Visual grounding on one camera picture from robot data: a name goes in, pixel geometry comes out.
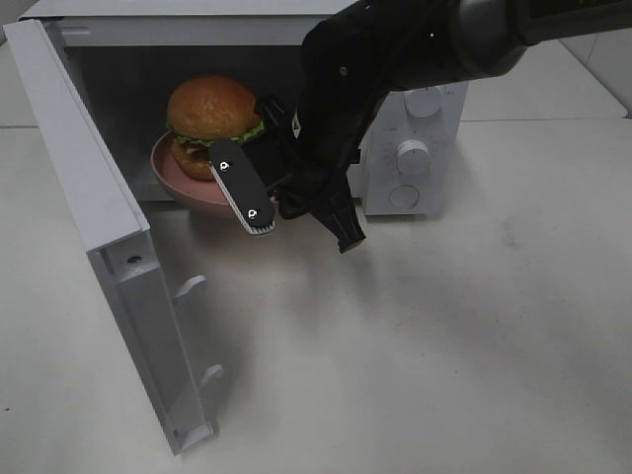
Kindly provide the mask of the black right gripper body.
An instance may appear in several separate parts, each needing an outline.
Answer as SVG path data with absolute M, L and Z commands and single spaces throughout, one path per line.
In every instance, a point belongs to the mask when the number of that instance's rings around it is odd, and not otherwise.
M 257 99 L 256 112 L 265 130 L 242 149 L 268 193 L 276 198 L 282 218 L 315 217 L 319 202 L 332 197 L 352 198 L 345 168 L 299 149 L 291 128 L 292 110 L 277 97 L 267 95 Z

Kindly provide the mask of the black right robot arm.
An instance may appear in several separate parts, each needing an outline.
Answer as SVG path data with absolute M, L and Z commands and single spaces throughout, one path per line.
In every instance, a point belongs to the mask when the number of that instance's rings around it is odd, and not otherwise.
M 238 214 L 251 234 L 276 216 L 315 217 L 341 251 L 363 240 L 347 171 L 391 92 L 498 77 L 540 42 L 626 29 L 627 1 L 357 1 L 301 45 L 303 87 L 291 113 L 257 104 L 276 148 L 264 206 Z

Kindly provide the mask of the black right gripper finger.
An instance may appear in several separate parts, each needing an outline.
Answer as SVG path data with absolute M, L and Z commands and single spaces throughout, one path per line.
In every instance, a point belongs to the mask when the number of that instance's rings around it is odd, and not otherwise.
M 315 217 L 336 237 L 341 254 L 365 239 L 350 197 L 332 197 L 319 202 L 315 206 Z

